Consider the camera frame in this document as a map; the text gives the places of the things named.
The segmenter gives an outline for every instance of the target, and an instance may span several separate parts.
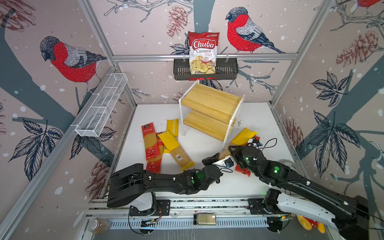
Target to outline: spaghetti package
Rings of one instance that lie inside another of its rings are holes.
[[[216,73],[218,35],[219,33],[188,32],[191,74]]]
[[[231,155],[231,153],[228,150],[229,146],[240,146],[244,145],[248,142],[250,138],[253,138],[254,135],[258,134],[257,132],[251,131],[247,129],[246,127],[232,139],[230,143],[228,143],[225,148],[223,148],[220,151],[219,160],[225,158],[228,155]]]
[[[145,157],[147,161],[154,161],[154,158],[160,156],[159,145],[157,144],[157,138],[153,123],[141,126],[143,132]]]
[[[173,120],[167,120],[167,131],[170,131],[172,135],[177,140],[177,137],[179,136],[179,120],[173,119]],[[169,153],[167,148],[164,148],[164,153]]]
[[[160,173],[161,159],[163,157],[164,144],[163,141],[159,138],[160,133],[156,133],[157,144],[159,145],[160,156],[152,158],[147,161],[147,171]]]
[[[169,130],[159,134],[159,137],[182,171],[195,165]]]

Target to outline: bird illustration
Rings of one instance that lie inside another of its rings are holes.
[[[254,24],[248,16],[246,8],[231,9],[225,19],[228,20],[228,40],[237,49],[236,53],[240,51],[253,53],[255,49],[260,48],[269,48],[278,53],[284,53],[273,45],[259,26]]]
[[[92,93],[88,90],[88,81],[93,75],[97,76],[98,64],[107,59],[100,54],[88,52],[84,48],[72,47],[60,42],[53,36],[48,36],[42,40],[40,51],[43,59],[45,61],[51,60],[51,63],[68,80],[76,83],[87,83],[87,90],[83,92],[83,96],[86,93]]]
[[[347,3],[349,1],[352,1],[352,0],[345,0],[341,3],[339,3],[339,5],[342,5],[342,4]],[[371,12],[368,12],[368,8],[372,5],[374,5],[375,3],[378,3],[381,0],[355,0],[355,1],[356,1],[356,4],[353,5],[351,8],[352,14],[356,11],[356,9],[358,7],[365,7],[365,9],[367,11],[367,13],[365,15],[368,15],[368,14],[371,14]]]

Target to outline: white dot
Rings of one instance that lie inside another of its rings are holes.
[[[61,186],[61,187],[58,187],[56,190],[55,190],[55,194],[56,195],[59,195],[59,194],[61,194],[61,192],[63,191],[63,187]]]

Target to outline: pine cone illustration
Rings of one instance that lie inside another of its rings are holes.
[[[5,27],[12,31],[24,31],[29,24],[36,25],[32,10],[36,8],[27,0],[0,0],[0,21],[11,12]]]
[[[367,31],[367,33],[359,35],[353,40],[348,48],[344,48],[336,57],[336,65],[343,63],[343,67],[356,64],[357,61],[364,62],[369,55],[377,48],[378,36],[374,31]]]
[[[285,122],[283,122],[285,130],[288,133],[289,138],[291,139],[293,146],[298,149],[299,152],[303,151],[303,132],[301,130],[301,127],[299,127],[294,119],[287,120],[285,119]]]
[[[181,6],[173,6],[172,10],[168,12],[168,36],[173,38],[175,35],[179,35],[184,27],[187,25],[187,13]]]
[[[93,199],[102,197],[101,194],[103,193],[103,188],[107,181],[108,173],[109,167],[102,161],[98,161],[92,168],[91,178],[89,179],[90,184],[85,189],[85,191],[88,192],[87,196],[91,198],[89,203],[91,203]]]

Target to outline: black metal basket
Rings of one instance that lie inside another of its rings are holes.
[[[213,74],[191,74],[189,69],[189,58],[185,62],[181,58],[174,59],[173,73],[175,80],[233,80],[236,79],[239,72],[237,65],[237,58],[218,58],[216,60],[216,73]]]

